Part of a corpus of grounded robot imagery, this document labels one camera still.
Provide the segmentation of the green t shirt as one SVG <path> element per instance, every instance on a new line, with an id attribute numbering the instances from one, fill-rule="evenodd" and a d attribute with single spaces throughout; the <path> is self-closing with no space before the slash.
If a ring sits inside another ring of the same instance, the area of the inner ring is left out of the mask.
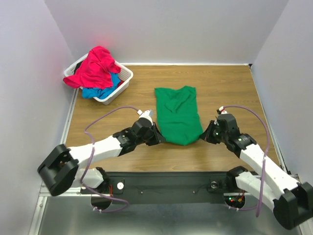
<path id="1" fill-rule="evenodd" d="M 155 88 L 155 96 L 157 123 L 165 140 L 183 146 L 196 142 L 203 133 L 196 88 Z"/>

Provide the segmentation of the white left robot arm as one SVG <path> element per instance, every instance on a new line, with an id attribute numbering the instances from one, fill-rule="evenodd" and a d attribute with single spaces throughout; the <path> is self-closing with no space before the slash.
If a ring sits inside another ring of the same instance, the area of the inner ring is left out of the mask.
<path id="1" fill-rule="evenodd" d="M 128 154 L 141 144 L 153 146 L 165 142 L 165 137 L 152 120 L 151 112 L 138 111 L 138 114 L 138 120 L 131 127 L 101 141 L 76 147 L 64 144 L 54 147 L 37 169 L 50 195 L 59 196 L 79 186 L 103 193 L 108 189 L 109 181 L 104 178 L 103 170 L 93 169 L 91 164 Z"/>

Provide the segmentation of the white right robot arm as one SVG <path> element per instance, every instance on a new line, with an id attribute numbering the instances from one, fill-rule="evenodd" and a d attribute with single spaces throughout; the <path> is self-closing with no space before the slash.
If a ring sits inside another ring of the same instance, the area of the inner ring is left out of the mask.
<path id="1" fill-rule="evenodd" d="M 312 218 L 313 187 L 307 182 L 300 183 L 274 163 L 254 138 L 240 132 L 232 114 L 218 115 L 210 121 L 200 138 L 212 144 L 225 144 L 260 176 L 258 179 L 246 168 L 235 167 L 226 174 L 228 190 L 241 189 L 259 199 L 287 230 Z"/>

